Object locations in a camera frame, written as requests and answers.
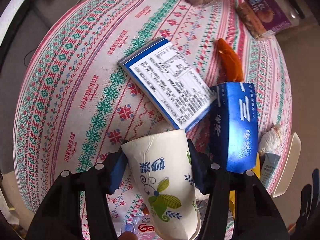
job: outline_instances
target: nutrition label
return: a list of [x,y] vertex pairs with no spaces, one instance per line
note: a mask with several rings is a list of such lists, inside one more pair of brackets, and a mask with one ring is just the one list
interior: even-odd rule
[[167,43],[130,69],[180,129],[187,128],[215,97],[186,59]]

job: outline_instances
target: finger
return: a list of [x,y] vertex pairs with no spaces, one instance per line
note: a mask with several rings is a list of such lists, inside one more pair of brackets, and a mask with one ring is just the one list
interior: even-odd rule
[[118,238],[119,240],[138,240],[138,237],[130,232],[130,231],[125,231],[121,236]]

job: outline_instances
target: small carton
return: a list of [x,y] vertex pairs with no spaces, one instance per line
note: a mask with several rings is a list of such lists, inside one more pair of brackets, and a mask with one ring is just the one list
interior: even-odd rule
[[211,87],[216,100],[210,111],[210,151],[213,162],[243,173],[255,166],[258,116],[252,83],[226,82]]

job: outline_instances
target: black cable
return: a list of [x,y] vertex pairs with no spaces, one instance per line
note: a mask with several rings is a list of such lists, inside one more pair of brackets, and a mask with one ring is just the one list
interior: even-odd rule
[[33,50],[29,51],[29,52],[24,56],[23,64],[24,64],[26,67],[28,67],[28,65],[26,64],[26,57],[27,57],[31,52],[35,51],[36,49],[37,49],[37,48],[35,48],[35,49],[33,49]]

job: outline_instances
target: blue tissue box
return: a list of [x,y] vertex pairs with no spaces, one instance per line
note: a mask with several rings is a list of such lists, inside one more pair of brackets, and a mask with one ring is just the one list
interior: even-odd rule
[[210,111],[210,151],[213,162],[243,173],[255,166],[258,116],[252,83],[226,82],[211,90],[216,95]]

